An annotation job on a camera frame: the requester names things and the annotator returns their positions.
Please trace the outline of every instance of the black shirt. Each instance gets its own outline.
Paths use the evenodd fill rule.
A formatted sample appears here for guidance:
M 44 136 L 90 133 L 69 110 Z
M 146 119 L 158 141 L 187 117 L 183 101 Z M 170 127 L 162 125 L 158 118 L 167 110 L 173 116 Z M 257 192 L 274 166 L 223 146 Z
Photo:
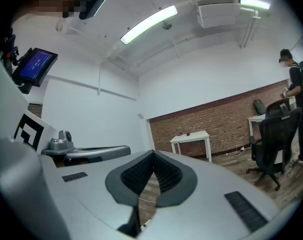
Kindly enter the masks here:
M 297 62 L 294 62 L 289 69 L 291 86 L 290 90 L 294 89 L 297 86 L 302 86 L 301 81 L 301 68 Z M 303 108 L 303 92 L 295 96 L 297 107 Z

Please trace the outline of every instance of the white ceiling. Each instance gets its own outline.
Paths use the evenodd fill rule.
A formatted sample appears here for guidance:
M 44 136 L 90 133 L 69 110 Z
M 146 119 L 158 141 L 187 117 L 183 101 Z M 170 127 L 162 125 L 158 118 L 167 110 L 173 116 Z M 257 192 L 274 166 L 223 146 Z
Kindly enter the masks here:
M 263 1 L 271 3 L 271 9 L 262 15 L 260 31 L 255 38 L 269 38 L 266 31 L 276 32 L 282 24 L 280 11 L 284 10 L 284 6 L 281 0 Z M 168 19 L 172 23 L 171 29 L 164 30 L 161 22 L 128 45 L 120 42 L 128 28 L 134 27 L 159 8 L 170 5 L 175 5 L 178 10 L 178 15 Z M 177 58 L 173 41 L 179 45 L 180 55 L 231 41 L 231 36 L 224 34 L 226 32 L 233 32 L 233 39 L 238 41 L 247 27 L 248 19 L 249 15 L 242 12 L 235 25 L 203 29 L 197 22 L 192 0 L 107 0 L 93 18 L 80 20 L 75 15 L 66 19 L 70 29 L 65 35 L 137 79 L 160 64 Z

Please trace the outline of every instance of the fluorescent light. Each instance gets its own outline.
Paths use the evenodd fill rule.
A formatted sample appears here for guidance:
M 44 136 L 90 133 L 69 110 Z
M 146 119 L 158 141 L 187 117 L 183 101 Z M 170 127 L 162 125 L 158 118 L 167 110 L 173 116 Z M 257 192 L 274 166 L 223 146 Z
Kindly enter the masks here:
M 125 45 L 128 45 L 144 31 L 176 14 L 178 14 L 178 11 L 175 5 L 162 9 L 134 26 L 120 39 L 120 41 L 122 41 Z
M 269 8 L 271 7 L 270 3 L 263 2 L 260 0 L 240 0 L 240 4 L 244 5 L 244 6 L 259 7 L 259 8 L 263 8 L 263 9 L 267 9 L 267 10 L 269 10 Z

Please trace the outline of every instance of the chair backrest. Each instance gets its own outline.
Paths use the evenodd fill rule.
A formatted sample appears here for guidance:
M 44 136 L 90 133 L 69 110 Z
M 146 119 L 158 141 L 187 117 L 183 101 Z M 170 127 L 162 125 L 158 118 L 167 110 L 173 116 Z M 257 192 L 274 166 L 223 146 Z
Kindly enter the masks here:
M 285 105 L 288 110 L 290 110 L 290 99 L 289 98 L 283 98 L 280 100 L 277 100 L 276 102 L 270 104 L 266 108 L 266 117 L 265 118 L 272 118 L 275 116 L 281 116 L 282 110 L 280 109 L 281 105 Z
M 263 152 L 262 162 L 270 167 L 274 166 L 279 151 L 283 152 L 282 160 L 285 164 L 290 161 L 291 145 L 301 117 L 301 108 L 278 112 L 278 114 L 281 115 L 266 118 L 259 125 Z

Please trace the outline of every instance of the cable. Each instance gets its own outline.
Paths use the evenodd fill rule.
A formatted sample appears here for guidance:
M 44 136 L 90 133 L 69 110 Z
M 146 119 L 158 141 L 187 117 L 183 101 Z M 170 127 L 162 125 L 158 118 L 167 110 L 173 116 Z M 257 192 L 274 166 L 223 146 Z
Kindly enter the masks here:
M 239 154 L 237 154 L 237 152 L 239 152 L 240 150 L 237 150 L 238 146 L 242 145 L 242 148 L 244 148 L 245 150 L 245 147 L 244 145 L 241 143 L 241 144 L 237 144 L 236 145 L 236 151 L 233 151 L 233 152 L 230 152 L 230 153 L 226 153 L 226 156 L 231 156 L 231 155 L 235 155 L 235 157 L 239 157 L 241 155 L 241 153 L 244 152 L 244 150 L 242 150 L 242 148 L 240 150 L 242 150 Z
M 150 202 L 150 203 L 154 203 L 154 204 L 156 204 L 156 202 L 153 202 L 153 201 L 148 201 L 148 200 L 145 200 L 145 199 L 142 199 L 142 198 L 138 198 L 138 199 L 140 199 L 140 200 L 144 200 L 144 201 L 146 201 L 146 202 Z
M 97 94 L 98 94 L 98 95 L 99 95 L 100 92 L 101 92 L 101 71 L 102 71 L 103 62 L 104 62 L 104 61 L 102 61 L 102 62 L 100 63 L 100 66 L 99 66 L 99 74 L 98 74 L 98 91 L 97 91 Z

